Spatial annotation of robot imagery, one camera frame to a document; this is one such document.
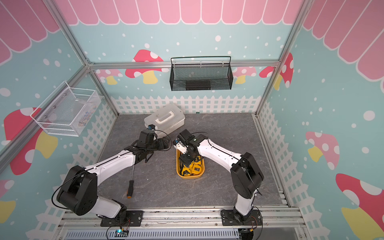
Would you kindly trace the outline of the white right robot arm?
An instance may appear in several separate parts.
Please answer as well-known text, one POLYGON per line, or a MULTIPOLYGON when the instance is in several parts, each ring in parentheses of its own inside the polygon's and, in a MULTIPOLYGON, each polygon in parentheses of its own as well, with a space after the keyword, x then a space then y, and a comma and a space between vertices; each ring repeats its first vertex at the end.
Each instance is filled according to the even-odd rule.
POLYGON ((173 145, 181 152, 179 160, 184 163, 197 157, 208 158, 230 172, 233 187, 238 194, 234 214, 242 221, 251 216, 255 195, 264 180, 264 174, 252 154, 232 152, 204 135, 188 135, 187 139, 178 136, 173 145))

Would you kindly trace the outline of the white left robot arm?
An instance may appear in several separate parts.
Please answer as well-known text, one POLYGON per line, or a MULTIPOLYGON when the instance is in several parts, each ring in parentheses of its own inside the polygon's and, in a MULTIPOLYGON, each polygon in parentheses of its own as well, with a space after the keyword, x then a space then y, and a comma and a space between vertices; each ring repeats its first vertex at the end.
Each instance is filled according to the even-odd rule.
POLYGON ((127 208, 122 203, 98 196, 98 186, 118 172, 141 161, 148 161, 154 152, 167 151, 172 141, 164 137, 143 143, 135 141, 118 154, 87 167, 72 167, 57 189, 56 200, 78 216, 96 214, 101 219, 125 223, 127 208))

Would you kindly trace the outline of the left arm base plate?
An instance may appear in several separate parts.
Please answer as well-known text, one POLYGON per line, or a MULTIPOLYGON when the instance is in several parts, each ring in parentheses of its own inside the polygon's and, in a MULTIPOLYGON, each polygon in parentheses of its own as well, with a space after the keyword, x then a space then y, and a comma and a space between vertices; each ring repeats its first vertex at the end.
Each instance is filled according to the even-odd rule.
POLYGON ((143 220, 143 211, 120 210, 115 218, 99 216, 101 227, 140 227, 143 220))

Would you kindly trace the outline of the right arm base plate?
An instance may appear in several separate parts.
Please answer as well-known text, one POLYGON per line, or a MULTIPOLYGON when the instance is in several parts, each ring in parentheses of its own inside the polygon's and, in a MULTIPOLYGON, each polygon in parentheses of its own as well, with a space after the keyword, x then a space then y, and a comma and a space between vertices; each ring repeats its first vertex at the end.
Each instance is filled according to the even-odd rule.
POLYGON ((261 226, 263 224, 261 212, 252 209, 247 215, 241 215, 235 208, 221 210, 223 226, 261 226))

